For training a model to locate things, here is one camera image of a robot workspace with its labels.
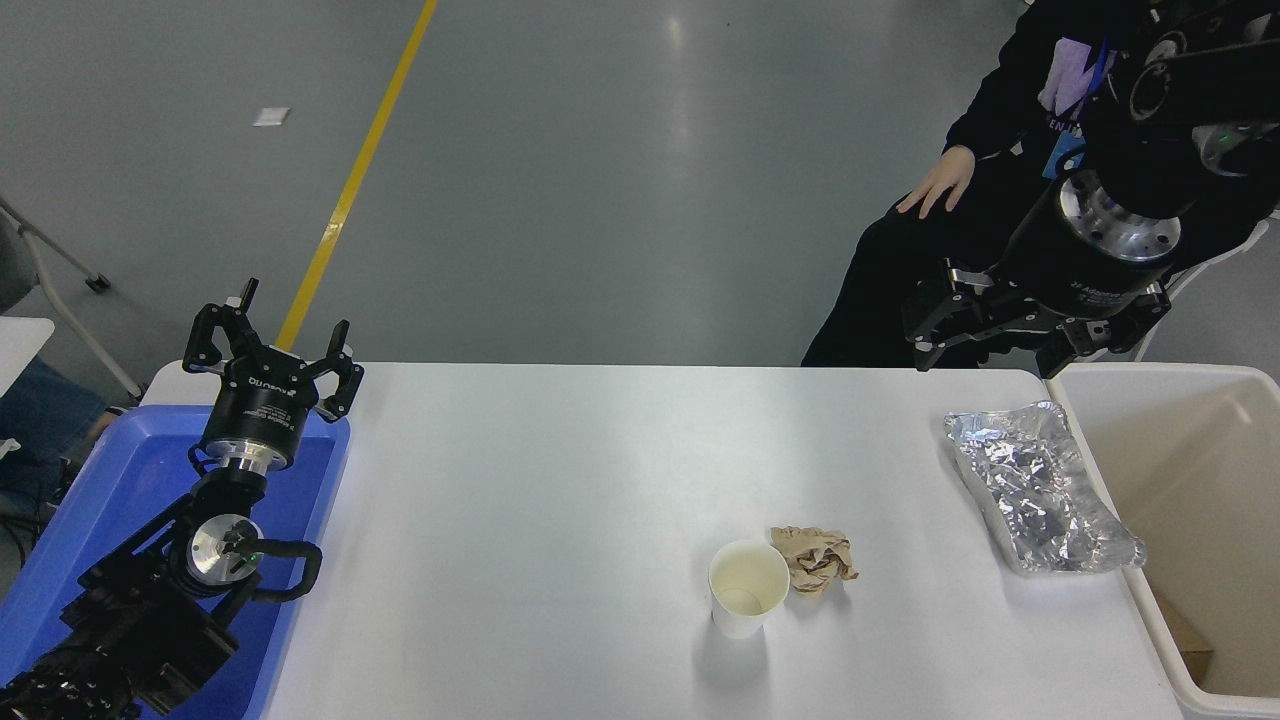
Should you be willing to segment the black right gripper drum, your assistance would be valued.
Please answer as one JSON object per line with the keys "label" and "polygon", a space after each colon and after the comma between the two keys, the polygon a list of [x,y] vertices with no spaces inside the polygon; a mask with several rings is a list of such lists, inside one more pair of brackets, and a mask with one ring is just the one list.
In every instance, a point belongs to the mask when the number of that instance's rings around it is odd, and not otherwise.
{"label": "black right gripper drum", "polygon": [[1143,217],[1102,184],[1052,184],[1012,233],[995,272],[1064,316],[1101,320],[1172,263],[1172,219]]}

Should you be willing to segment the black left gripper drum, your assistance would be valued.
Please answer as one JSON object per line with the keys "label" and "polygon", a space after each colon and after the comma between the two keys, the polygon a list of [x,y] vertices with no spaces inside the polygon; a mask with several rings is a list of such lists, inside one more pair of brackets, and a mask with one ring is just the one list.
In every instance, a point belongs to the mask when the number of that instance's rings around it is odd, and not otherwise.
{"label": "black left gripper drum", "polygon": [[228,363],[201,438],[204,452],[218,443],[253,442],[276,454],[294,454],[306,418],[317,402],[314,378],[294,356]]}

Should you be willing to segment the seated person's right hand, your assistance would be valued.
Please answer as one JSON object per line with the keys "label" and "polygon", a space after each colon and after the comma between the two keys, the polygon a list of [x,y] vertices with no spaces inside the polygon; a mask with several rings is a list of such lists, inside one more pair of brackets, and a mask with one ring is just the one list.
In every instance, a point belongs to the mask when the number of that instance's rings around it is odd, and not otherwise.
{"label": "seated person's right hand", "polygon": [[893,210],[899,215],[914,211],[920,220],[927,219],[936,208],[952,211],[968,191],[975,170],[977,155],[966,146],[951,146]]}

